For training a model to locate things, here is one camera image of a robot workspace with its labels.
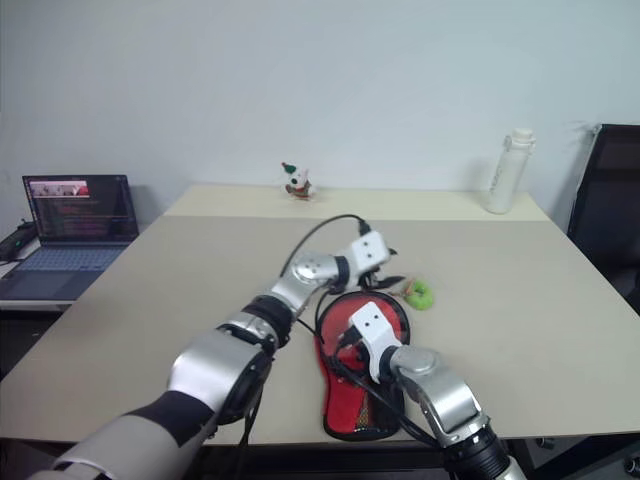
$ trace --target white water bottle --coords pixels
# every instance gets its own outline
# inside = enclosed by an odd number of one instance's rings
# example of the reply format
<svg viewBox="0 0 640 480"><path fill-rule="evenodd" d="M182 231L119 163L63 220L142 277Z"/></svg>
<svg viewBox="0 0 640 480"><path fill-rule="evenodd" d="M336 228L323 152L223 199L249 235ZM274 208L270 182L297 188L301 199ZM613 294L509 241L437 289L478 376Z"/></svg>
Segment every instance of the white water bottle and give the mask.
<svg viewBox="0 0 640 480"><path fill-rule="evenodd" d="M491 213L507 213L520 183L527 160L533 153L536 139L528 128L516 128L504 139L504 150L491 182L486 208Z"/></svg>

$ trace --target green toy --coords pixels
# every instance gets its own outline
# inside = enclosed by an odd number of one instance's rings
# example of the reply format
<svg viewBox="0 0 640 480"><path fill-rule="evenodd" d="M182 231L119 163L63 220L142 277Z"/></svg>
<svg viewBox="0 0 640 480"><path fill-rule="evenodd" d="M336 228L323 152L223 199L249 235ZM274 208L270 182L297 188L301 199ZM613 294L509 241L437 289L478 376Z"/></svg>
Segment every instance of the green toy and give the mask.
<svg viewBox="0 0 640 480"><path fill-rule="evenodd" d="M433 293L422 280L414 278L407 282L407 286L402 292L405 301L416 310L426 310L433 305Z"/></svg>

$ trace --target laptop keyboard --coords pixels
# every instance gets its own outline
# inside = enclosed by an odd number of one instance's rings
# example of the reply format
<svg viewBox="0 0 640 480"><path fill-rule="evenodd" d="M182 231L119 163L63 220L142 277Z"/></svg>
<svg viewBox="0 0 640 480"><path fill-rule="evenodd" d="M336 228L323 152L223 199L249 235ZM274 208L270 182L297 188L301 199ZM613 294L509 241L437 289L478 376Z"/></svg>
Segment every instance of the laptop keyboard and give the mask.
<svg viewBox="0 0 640 480"><path fill-rule="evenodd" d="M122 253L123 248L41 248L16 270L101 272Z"/></svg>

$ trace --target chair backrest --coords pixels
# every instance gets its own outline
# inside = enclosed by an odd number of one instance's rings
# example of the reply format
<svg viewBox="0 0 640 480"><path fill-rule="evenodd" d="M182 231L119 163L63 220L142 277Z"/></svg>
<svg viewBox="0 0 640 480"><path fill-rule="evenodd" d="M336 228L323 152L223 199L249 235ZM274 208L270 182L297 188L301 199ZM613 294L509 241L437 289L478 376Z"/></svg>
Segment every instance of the chair backrest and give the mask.
<svg viewBox="0 0 640 480"><path fill-rule="evenodd" d="M602 125L567 234L603 273L640 268L640 125Z"/></svg>

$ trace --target laptop touchpad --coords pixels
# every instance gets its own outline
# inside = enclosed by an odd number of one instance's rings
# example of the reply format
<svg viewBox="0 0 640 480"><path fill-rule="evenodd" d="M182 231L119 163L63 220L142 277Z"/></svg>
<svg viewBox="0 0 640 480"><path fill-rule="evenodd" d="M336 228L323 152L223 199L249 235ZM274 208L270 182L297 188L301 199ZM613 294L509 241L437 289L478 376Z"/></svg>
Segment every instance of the laptop touchpad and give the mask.
<svg viewBox="0 0 640 480"><path fill-rule="evenodd" d="M75 272L29 273L7 292L7 297L14 299L53 298L55 293L74 275Z"/></svg>

